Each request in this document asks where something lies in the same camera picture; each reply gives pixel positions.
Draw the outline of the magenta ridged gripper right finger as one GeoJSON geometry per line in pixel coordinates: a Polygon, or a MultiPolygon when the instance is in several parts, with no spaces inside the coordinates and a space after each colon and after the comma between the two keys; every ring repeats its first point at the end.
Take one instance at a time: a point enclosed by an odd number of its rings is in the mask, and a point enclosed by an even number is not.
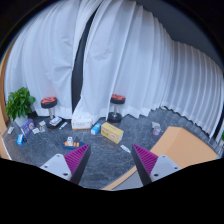
{"type": "Polygon", "coordinates": [[[180,170],[180,167],[167,155],[157,156],[136,144],[132,145],[131,154],[143,185],[180,170]]]}

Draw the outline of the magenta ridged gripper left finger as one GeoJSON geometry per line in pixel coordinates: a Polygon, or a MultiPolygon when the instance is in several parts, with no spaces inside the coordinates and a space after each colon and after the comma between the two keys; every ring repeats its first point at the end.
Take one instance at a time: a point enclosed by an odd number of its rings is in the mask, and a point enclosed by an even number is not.
{"type": "Polygon", "coordinates": [[[65,155],[55,154],[41,166],[41,169],[79,184],[90,154],[91,147],[89,144],[85,144],[65,155]]]}

